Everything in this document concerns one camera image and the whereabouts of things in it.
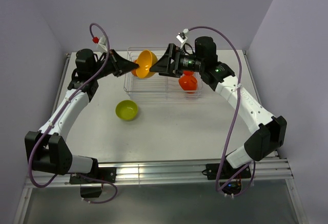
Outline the orange bowl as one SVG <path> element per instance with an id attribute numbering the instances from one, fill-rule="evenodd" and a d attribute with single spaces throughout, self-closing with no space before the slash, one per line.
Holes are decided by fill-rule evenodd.
<path id="1" fill-rule="evenodd" d="M 183 71 L 183 75 L 193 76 L 194 75 L 194 72 L 193 71 Z"/>

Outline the orange bowl carried to rack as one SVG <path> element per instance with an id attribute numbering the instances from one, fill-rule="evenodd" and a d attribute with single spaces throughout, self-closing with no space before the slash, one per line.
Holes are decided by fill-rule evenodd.
<path id="1" fill-rule="evenodd" d="M 181 88 L 188 94 L 193 94 L 197 90 L 198 81 L 192 75 L 184 75 L 178 80 L 178 82 Z"/>

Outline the green bowl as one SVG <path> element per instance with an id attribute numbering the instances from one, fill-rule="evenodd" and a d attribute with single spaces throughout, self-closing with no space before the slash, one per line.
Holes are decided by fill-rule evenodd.
<path id="1" fill-rule="evenodd" d="M 123 100 L 115 108 L 116 116 L 125 121 L 131 121 L 137 117 L 138 105 L 132 100 Z"/>

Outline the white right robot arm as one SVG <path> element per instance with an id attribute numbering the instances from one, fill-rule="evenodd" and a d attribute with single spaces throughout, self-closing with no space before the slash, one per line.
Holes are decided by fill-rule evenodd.
<path id="1" fill-rule="evenodd" d="M 243 146 L 225 156 L 222 173 L 234 177 L 240 167 L 261 161 L 284 143 L 287 122 L 267 111 L 241 84 L 234 71 L 218 60 L 216 44 L 211 37 L 195 40 L 195 51 L 169 44 L 164 55 L 150 68 L 152 72 L 169 77 L 180 77 L 184 71 L 198 72 L 204 83 L 223 97 L 243 119 L 251 137 Z"/>

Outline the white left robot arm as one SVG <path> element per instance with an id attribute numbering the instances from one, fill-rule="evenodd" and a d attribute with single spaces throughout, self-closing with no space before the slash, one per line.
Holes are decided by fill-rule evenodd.
<path id="1" fill-rule="evenodd" d="M 33 171 L 55 175 L 81 173 L 87 182 L 95 182 L 100 176 L 97 160 L 73 155 L 66 139 L 76 119 L 94 97 L 98 80 L 110 74 L 120 77 L 139 65 L 121 57 L 115 50 L 98 57 L 90 49 L 79 50 L 75 64 L 62 103 L 38 131 L 28 132 L 25 137 L 29 174 Z"/>

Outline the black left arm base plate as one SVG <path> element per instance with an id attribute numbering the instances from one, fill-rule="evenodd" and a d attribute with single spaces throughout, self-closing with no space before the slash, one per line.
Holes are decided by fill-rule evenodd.
<path id="1" fill-rule="evenodd" d="M 105 167 L 98 168 L 98 170 L 93 173 L 75 173 L 71 174 L 69 179 L 69 184 L 80 185 L 80 184 L 97 184 L 100 180 L 107 181 L 110 183 L 115 183 L 116 179 L 116 167 Z"/>

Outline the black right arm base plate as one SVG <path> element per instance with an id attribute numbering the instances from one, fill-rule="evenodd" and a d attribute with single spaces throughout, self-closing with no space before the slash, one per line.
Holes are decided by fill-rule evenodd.
<path id="1" fill-rule="evenodd" d="M 237 169 L 234 169 L 225 161 L 221 170 L 220 179 L 229 179 L 241 168 L 242 166 Z M 219 169 L 219 163 L 206 164 L 206 168 L 201 173 L 202 175 L 207 177 L 207 180 L 215 180 L 218 169 Z M 248 166 L 247 168 L 245 168 L 237 176 L 235 176 L 235 178 L 239 176 L 242 179 L 251 178 L 252 175 L 251 175 L 250 167 Z"/>

